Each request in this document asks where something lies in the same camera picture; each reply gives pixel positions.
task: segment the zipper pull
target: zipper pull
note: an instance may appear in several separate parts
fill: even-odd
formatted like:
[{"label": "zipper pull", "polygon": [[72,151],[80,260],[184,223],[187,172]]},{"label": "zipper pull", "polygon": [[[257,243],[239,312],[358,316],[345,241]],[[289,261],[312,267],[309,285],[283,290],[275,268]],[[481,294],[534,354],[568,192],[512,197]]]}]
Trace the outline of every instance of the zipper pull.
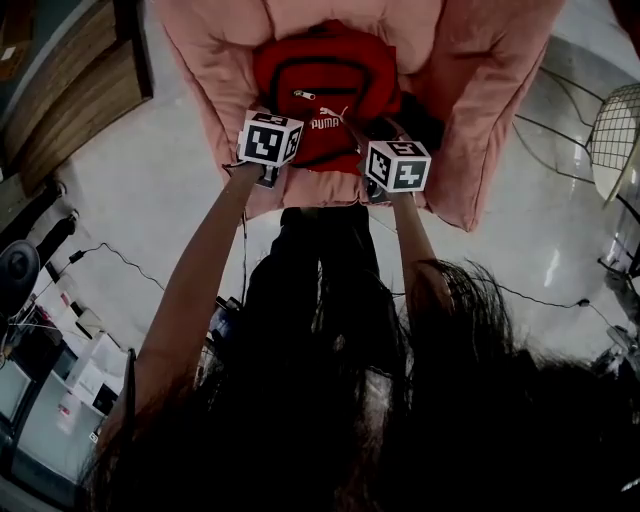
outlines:
[{"label": "zipper pull", "polygon": [[300,89],[298,89],[297,91],[293,91],[293,95],[294,96],[299,96],[301,98],[305,98],[307,100],[315,100],[316,99],[316,95],[315,94],[312,94],[310,92],[301,91]]}]

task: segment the wire mesh chair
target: wire mesh chair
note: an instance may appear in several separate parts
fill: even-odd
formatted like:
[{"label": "wire mesh chair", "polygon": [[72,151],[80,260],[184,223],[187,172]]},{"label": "wire mesh chair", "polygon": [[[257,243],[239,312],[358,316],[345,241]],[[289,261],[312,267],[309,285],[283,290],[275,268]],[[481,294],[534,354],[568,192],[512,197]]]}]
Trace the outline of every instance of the wire mesh chair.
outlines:
[{"label": "wire mesh chair", "polygon": [[608,179],[611,203],[622,183],[630,178],[638,154],[640,137],[640,84],[627,85],[613,91],[604,101],[587,141],[594,177]]}]

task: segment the black pants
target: black pants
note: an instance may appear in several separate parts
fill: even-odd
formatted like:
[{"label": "black pants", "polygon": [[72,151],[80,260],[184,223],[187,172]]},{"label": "black pants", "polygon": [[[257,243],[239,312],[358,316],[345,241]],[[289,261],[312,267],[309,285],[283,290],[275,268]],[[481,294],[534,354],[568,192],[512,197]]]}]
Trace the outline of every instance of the black pants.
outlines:
[{"label": "black pants", "polygon": [[288,208],[280,224],[270,254],[251,275],[249,317],[276,323],[282,336],[302,338],[312,331],[320,285],[323,333],[362,341],[368,364],[383,368],[395,338],[393,301],[380,283],[366,207],[319,209],[317,218]]},{"label": "black pants", "polygon": [[[33,199],[0,233],[0,253],[16,240],[27,238],[34,224],[56,202],[57,198],[58,190],[55,185],[51,184],[38,197]],[[40,256],[40,268],[45,266],[53,256],[53,253],[74,232],[75,221],[72,218],[67,217],[56,223],[37,247],[38,255]]]}]

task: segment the puma logo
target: puma logo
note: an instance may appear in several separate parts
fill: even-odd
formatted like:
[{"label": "puma logo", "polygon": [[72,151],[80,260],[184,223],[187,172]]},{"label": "puma logo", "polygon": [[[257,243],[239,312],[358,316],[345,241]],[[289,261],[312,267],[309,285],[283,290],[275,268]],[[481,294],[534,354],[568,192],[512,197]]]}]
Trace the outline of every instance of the puma logo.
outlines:
[{"label": "puma logo", "polygon": [[325,128],[337,128],[340,124],[340,119],[337,117],[325,117],[323,119],[312,119],[311,128],[324,130]]}]

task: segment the white box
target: white box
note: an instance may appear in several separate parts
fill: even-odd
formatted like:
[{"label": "white box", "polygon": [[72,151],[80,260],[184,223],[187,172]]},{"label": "white box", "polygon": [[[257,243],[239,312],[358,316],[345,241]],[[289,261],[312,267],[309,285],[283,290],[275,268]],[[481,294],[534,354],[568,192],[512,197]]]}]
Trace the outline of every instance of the white box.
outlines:
[{"label": "white box", "polygon": [[296,156],[303,127],[296,119],[247,110],[238,136],[238,156],[247,162],[282,167]]},{"label": "white box", "polygon": [[431,156],[420,142],[371,141],[365,174],[387,192],[424,190]]}]

